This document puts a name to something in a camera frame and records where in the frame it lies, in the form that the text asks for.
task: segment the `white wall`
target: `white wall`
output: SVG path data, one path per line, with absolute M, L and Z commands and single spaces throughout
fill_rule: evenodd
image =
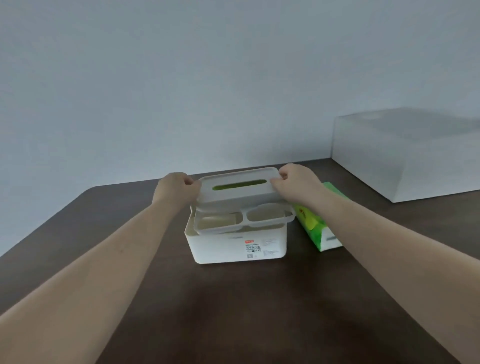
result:
M 0 4 L 0 254 L 85 189 L 330 155 L 333 117 L 480 115 L 478 0 Z

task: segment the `forearm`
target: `forearm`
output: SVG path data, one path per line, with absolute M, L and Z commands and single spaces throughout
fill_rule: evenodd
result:
M 175 212 L 157 201 L 4 313 L 0 362 L 94 363 Z
M 480 358 L 480 261 L 327 189 L 312 210 L 381 286 L 462 363 Z

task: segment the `product label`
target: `product label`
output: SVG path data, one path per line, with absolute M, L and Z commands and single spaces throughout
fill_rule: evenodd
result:
M 275 258 L 279 256 L 278 239 L 245 240 L 247 259 Z

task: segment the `person's left arm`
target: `person's left arm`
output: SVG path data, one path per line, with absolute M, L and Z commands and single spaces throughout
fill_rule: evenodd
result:
M 185 173 L 167 175 L 149 207 L 0 316 L 0 362 L 94 363 L 170 221 L 199 191 Z

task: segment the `green tissue package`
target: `green tissue package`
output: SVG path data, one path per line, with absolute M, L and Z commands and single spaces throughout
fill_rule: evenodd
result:
M 338 189 L 336 189 L 335 186 L 333 186 L 330 182 L 324 182 L 324 186 L 330 191 L 348 198 Z M 324 250 L 342 246 L 342 243 L 338 241 L 336 236 L 328 228 L 326 222 L 320 216 L 316 216 L 306 207 L 300 205 L 294 205 L 293 207 L 297 213 L 297 219 L 300 221 L 300 224 L 302 224 L 308 236 L 310 236 L 310 239 L 313 241 L 319 251 L 323 252 Z

